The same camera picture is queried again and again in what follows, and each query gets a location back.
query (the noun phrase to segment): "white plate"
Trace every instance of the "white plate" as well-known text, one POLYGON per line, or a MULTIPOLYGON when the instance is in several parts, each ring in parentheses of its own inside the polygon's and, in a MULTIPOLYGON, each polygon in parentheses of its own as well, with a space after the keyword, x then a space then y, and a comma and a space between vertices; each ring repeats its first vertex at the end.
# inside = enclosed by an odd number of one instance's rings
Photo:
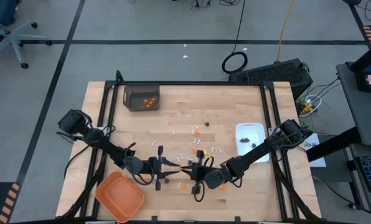
MULTIPOLYGON (((242 123, 237 124, 235 128, 235 144, 237 146, 237 155, 243 156, 250 152, 252 149, 252 144, 255 143, 256 146, 263 143, 266 139, 265 128, 261 123, 242 123), (249 142, 240 142, 241 139, 248 138, 249 142)), ((270 158, 269 154, 266 154, 262 158, 258 159, 256 162, 267 162, 270 158)))

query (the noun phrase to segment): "chair wheel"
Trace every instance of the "chair wheel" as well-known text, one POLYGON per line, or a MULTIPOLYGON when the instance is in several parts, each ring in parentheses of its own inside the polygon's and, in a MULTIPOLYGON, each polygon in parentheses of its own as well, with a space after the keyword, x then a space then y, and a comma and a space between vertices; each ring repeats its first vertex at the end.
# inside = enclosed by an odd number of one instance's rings
POLYGON ((21 68, 27 69, 29 65, 27 63, 21 63, 21 68))

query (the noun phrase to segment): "orange tray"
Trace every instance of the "orange tray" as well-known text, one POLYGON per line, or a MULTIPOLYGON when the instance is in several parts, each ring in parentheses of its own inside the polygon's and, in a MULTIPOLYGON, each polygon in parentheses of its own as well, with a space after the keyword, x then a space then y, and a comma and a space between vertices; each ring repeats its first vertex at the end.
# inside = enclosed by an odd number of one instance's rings
POLYGON ((144 203, 144 195, 121 172, 112 172, 96 189, 97 200, 120 223, 125 223, 144 203))

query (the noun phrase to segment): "wooden tabletop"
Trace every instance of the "wooden tabletop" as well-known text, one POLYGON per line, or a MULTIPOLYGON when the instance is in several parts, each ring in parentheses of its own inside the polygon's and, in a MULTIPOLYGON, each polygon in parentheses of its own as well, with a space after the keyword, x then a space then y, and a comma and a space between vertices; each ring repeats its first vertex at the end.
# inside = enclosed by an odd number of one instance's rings
MULTIPOLYGON (((104 82, 90 82, 83 103, 82 110, 89 114, 95 123, 103 87, 104 82)), ((110 141, 122 147, 136 142, 137 145, 132 149, 140 159, 157 156, 157 146, 162 145, 163 155, 167 159, 178 163, 179 157, 179 164, 186 166, 187 158, 196 160, 193 149, 206 149, 214 156, 214 166, 217 167, 221 162, 236 156, 234 138, 235 126, 238 123, 261 123, 265 126, 258 86, 163 85, 160 86, 160 109, 145 112, 130 112, 122 104, 123 90, 124 86, 120 86, 113 120, 116 131, 111 135, 110 141), (205 122, 209 122, 210 126, 206 127, 205 122), (199 127, 200 134, 197 137, 191 133, 192 129, 195 129, 194 125, 199 127), (194 138, 200 139, 200 144, 194 144, 194 138), (212 146, 215 147, 214 152, 210 151, 212 146)), ((289 83, 275 83, 275 93, 281 120, 298 121, 289 83)), ((105 122, 108 119, 110 98, 111 96, 108 97, 105 122)), ((274 126, 268 91, 267 98, 274 126)), ((85 143, 78 141, 73 146, 71 157, 84 147, 85 143)), ((68 168, 57 215, 65 213, 83 190, 90 156, 91 150, 85 151, 68 168)), ((321 216, 306 153, 294 149, 288 152, 288 157, 295 190, 312 212, 321 216)), ((195 202, 191 194, 194 182, 183 173, 170 175, 170 182, 162 182, 159 192, 155 191, 154 184, 141 186, 135 183, 128 171, 114 165, 110 158, 106 163, 105 176, 119 170, 144 194, 144 204, 132 220, 150 220, 152 216, 157 215, 158 220, 232 221, 235 216, 240 216, 243 221, 280 221, 275 179, 270 162, 252 164, 245 172, 240 189, 229 183, 226 184, 225 190, 206 188, 205 198, 200 203, 195 202), (179 189, 179 182, 186 184, 187 189, 179 189)), ((164 170, 176 168, 164 166, 164 170)), ((284 195, 288 216, 292 217, 285 189, 284 195)), ((92 212, 93 201, 94 190, 90 194, 88 215, 92 212)), ((113 217, 100 206, 98 219, 112 220, 113 217)))

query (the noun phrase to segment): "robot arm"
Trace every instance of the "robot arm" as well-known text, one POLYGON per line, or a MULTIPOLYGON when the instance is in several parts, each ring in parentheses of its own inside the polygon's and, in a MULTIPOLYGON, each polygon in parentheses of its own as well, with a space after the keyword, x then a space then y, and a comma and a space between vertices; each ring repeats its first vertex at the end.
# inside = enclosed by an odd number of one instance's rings
POLYGON ((162 164, 168 166, 180 166, 169 162, 165 157, 162 157, 163 146, 158 148, 158 158, 150 157, 148 160, 143 161, 135 157, 135 151, 130 148, 136 143, 131 144, 127 148, 115 146, 107 138, 103 130, 94 128, 92 125, 92 119, 89 115, 85 114, 80 110, 70 110, 58 123, 59 128, 63 133, 58 132, 57 134, 69 138, 73 141, 81 140, 84 141, 91 147, 99 148, 106 152, 113 162, 121 169, 126 168, 130 174, 132 174, 134 180, 141 185, 148 185, 152 183, 154 175, 157 175, 156 190, 160 190, 159 179, 165 178, 167 175, 174 174, 175 172, 161 172, 162 164), (151 180, 146 182, 140 174, 151 175, 151 180))

